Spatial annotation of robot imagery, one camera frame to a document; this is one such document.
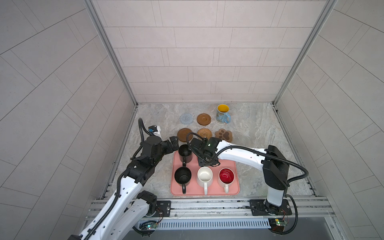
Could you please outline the cork paw print coaster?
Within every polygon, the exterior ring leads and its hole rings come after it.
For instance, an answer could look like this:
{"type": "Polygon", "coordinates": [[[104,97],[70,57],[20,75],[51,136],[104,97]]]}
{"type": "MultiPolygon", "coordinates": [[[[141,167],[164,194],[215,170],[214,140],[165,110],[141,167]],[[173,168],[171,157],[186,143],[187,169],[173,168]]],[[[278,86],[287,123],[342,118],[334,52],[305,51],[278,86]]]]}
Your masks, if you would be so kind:
{"type": "Polygon", "coordinates": [[[231,131],[227,131],[225,129],[219,129],[215,132],[215,137],[219,138],[223,141],[231,143],[233,141],[233,134],[231,131]]]}

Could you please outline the woven rattan round coaster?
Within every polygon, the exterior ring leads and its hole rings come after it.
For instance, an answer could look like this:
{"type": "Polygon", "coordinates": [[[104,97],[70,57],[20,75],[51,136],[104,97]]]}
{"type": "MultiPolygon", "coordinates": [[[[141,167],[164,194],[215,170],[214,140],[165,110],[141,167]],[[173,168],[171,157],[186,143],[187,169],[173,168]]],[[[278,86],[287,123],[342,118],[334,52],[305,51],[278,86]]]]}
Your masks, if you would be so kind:
{"type": "Polygon", "coordinates": [[[202,138],[207,138],[208,140],[213,136],[212,131],[207,128],[198,130],[197,134],[202,138]]]}

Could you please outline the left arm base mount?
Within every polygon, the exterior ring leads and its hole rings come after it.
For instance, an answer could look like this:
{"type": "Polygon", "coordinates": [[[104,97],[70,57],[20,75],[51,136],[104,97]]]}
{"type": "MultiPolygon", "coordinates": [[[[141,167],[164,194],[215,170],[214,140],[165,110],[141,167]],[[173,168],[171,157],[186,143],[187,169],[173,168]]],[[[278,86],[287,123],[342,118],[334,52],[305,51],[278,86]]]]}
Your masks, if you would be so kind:
{"type": "Polygon", "coordinates": [[[142,191],[137,195],[137,199],[146,201],[149,205],[149,211],[146,217],[169,217],[171,211],[171,201],[159,201],[157,196],[148,192],[142,191]]]}

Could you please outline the blue-grey woven round coaster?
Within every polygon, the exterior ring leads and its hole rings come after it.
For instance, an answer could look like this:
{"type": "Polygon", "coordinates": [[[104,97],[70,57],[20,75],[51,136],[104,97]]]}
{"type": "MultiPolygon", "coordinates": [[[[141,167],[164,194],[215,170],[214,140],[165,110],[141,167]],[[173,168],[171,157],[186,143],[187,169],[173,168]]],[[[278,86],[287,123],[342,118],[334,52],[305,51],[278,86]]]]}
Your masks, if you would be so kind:
{"type": "Polygon", "coordinates": [[[184,113],[180,116],[179,120],[183,125],[189,125],[193,123],[194,117],[190,113],[184,113]]]}

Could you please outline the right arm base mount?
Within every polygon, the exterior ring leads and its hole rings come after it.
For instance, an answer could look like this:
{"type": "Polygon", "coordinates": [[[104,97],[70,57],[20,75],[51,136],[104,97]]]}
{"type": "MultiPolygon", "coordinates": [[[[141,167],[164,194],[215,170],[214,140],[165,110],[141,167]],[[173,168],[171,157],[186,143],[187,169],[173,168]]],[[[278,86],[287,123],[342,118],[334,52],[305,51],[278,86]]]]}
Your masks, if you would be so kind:
{"type": "Polygon", "coordinates": [[[251,210],[253,216],[291,216],[292,208],[288,200],[283,199],[281,206],[275,206],[267,200],[250,200],[245,209],[251,210]]]}

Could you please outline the dark wooden round coaster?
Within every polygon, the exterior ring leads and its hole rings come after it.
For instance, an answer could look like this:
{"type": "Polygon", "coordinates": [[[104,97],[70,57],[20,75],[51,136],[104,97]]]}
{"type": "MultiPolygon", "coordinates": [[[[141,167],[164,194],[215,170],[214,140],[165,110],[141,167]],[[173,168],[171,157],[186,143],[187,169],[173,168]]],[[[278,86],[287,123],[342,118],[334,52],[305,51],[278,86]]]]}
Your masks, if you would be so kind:
{"type": "Polygon", "coordinates": [[[188,129],[188,128],[180,129],[180,130],[178,131],[178,133],[177,133],[177,137],[178,137],[179,141],[181,141],[181,142],[183,142],[183,143],[186,143],[186,142],[187,142],[187,139],[188,139],[189,141],[191,141],[192,138],[194,137],[194,135],[189,135],[189,136],[187,137],[187,135],[188,135],[189,133],[191,133],[191,132],[192,132],[192,130],[191,130],[191,129],[188,129]]]}

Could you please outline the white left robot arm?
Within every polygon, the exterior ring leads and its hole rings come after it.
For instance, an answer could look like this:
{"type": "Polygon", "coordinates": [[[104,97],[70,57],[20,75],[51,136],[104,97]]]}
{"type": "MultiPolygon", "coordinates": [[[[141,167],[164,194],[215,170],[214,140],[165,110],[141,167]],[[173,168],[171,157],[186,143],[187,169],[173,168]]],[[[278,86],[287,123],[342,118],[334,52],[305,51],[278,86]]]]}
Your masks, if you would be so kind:
{"type": "Polygon", "coordinates": [[[162,158],[179,149],[179,140],[173,136],[163,141],[153,135],[140,146],[140,156],[133,156],[118,177],[114,198],[79,235],[71,235],[71,240],[121,240],[141,218],[156,211],[157,196],[143,186],[162,158]]]}

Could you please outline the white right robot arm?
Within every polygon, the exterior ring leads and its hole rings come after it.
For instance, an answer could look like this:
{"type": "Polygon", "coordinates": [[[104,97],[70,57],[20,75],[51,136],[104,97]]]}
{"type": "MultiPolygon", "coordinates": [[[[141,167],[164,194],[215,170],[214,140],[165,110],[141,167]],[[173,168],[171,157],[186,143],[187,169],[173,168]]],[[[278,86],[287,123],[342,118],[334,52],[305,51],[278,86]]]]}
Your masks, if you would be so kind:
{"type": "Polygon", "coordinates": [[[266,204],[280,207],[288,189],[289,164],[284,156],[274,152],[275,147],[252,149],[238,146],[219,138],[199,140],[193,138],[187,143],[189,149],[198,157],[201,167],[219,165],[220,160],[245,164],[262,171],[268,186],[266,204]]]}

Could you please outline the blue mug yellow inside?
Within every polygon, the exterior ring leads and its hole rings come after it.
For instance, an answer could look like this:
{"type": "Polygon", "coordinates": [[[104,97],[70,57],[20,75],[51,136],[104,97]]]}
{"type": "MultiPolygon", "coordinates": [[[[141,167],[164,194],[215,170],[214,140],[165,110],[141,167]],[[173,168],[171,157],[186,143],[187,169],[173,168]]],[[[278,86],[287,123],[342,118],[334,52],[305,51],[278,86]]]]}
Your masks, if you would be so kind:
{"type": "Polygon", "coordinates": [[[231,116],[229,114],[229,106],[220,104],[217,107],[215,121],[220,125],[229,124],[231,122],[231,116]]]}

